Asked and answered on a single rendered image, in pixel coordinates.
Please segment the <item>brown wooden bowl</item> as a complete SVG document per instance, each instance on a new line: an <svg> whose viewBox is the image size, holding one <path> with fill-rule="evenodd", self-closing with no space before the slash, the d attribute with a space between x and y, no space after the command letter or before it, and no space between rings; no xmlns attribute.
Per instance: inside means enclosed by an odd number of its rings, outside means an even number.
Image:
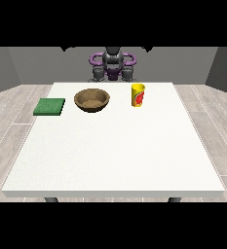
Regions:
<svg viewBox="0 0 227 249"><path fill-rule="evenodd" d="M109 102L110 95L103 89L82 89L74 95L74 102L84 112L101 111Z"/></svg>

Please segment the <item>green square pad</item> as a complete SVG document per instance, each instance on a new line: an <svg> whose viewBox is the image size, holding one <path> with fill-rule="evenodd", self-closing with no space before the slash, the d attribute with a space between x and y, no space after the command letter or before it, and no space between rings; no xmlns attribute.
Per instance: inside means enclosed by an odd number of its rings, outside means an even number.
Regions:
<svg viewBox="0 0 227 249"><path fill-rule="evenodd" d="M41 98L34 111L34 116L59 116L61 114L64 98Z"/></svg>

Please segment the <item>yellow cup with melon print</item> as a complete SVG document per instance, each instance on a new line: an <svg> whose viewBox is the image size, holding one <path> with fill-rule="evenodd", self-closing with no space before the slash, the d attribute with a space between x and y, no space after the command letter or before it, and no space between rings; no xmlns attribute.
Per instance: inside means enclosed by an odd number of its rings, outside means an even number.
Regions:
<svg viewBox="0 0 227 249"><path fill-rule="evenodd" d="M144 84L132 84L132 106L140 107L142 105L145 91Z"/></svg>

